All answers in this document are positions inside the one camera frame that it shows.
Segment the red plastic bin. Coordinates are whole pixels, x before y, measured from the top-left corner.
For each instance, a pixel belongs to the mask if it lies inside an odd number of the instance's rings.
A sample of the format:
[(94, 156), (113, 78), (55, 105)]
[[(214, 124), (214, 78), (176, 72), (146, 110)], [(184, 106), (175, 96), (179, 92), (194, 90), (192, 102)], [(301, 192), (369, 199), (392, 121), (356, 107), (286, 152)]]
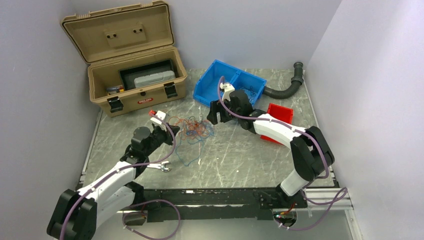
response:
[(277, 120), (291, 124), (294, 116), (294, 110), (281, 105), (270, 103), (268, 105), (267, 113)]

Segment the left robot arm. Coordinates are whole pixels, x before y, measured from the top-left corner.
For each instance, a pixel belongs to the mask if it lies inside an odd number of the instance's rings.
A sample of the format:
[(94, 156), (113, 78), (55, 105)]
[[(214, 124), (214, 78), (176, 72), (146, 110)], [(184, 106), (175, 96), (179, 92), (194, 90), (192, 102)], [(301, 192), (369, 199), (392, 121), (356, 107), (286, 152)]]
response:
[(172, 146), (180, 131), (175, 125), (139, 127), (124, 155), (106, 174), (78, 190), (59, 197), (46, 233), (58, 240), (90, 240), (96, 229), (119, 210), (137, 210), (152, 203), (134, 180), (152, 164), (149, 156), (162, 144)]

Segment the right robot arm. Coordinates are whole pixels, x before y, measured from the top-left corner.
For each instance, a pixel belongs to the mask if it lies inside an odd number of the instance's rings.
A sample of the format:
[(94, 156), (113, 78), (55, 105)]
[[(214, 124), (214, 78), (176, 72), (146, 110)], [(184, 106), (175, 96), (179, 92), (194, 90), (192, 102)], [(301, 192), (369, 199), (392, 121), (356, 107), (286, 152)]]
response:
[(290, 149), (294, 169), (278, 185), (275, 200), (280, 207), (289, 207), (301, 189), (319, 177), (329, 176), (335, 158), (318, 127), (294, 126), (255, 109), (243, 90), (231, 91), (228, 97), (210, 102), (208, 121), (213, 125), (237, 121), (244, 130), (271, 138)]

